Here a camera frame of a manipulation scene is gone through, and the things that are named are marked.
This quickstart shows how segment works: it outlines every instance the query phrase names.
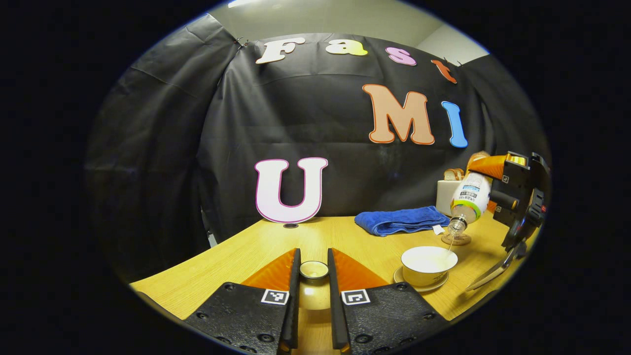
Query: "plastic bottle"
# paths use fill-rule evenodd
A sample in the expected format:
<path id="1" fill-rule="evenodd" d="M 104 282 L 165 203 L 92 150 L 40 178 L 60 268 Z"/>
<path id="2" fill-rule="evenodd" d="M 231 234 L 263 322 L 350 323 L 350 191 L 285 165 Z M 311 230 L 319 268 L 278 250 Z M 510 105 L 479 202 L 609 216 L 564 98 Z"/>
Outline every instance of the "plastic bottle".
<path id="1" fill-rule="evenodd" d="M 447 235 L 443 237 L 445 243 L 462 245 L 470 242 L 470 237 L 462 236 L 464 230 L 487 209 L 492 179 L 468 170 L 471 162 L 485 157 L 489 157 L 489 154 L 478 152 L 469 159 L 463 181 L 456 188 L 451 200 L 452 218 L 447 226 Z"/>

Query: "wooden table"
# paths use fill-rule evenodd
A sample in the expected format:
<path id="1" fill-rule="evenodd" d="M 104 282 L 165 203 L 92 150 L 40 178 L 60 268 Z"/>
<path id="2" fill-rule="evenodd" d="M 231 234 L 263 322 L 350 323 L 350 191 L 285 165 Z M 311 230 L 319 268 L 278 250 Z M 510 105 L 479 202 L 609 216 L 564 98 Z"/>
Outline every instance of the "wooden table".
<path id="1" fill-rule="evenodd" d="M 489 292 L 500 288 L 525 260 L 515 260 L 502 275 L 473 291 L 464 289 L 506 255 L 501 243 L 509 228 L 486 212 L 469 225 L 472 238 L 464 246 L 453 246 L 457 265 L 440 288 L 422 296 L 445 319 L 452 320 L 475 305 Z M 527 240 L 532 246 L 539 233 Z M 384 280 L 394 283 L 393 273 L 401 266 L 401 254 L 415 246 L 448 244 L 433 231 L 377 237 L 365 232 L 354 217 L 316 217 L 287 229 L 282 224 L 261 220 L 234 237 L 168 270 L 134 282 L 143 292 L 180 319 L 187 318 L 224 282 L 241 283 L 254 272 L 293 248 L 300 248 L 302 261 L 327 262 L 327 249 L 336 248 L 362 263 Z M 339 354 L 331 349 L 330 310 L 300 308 L 299 349 L 294 354 Z"/>

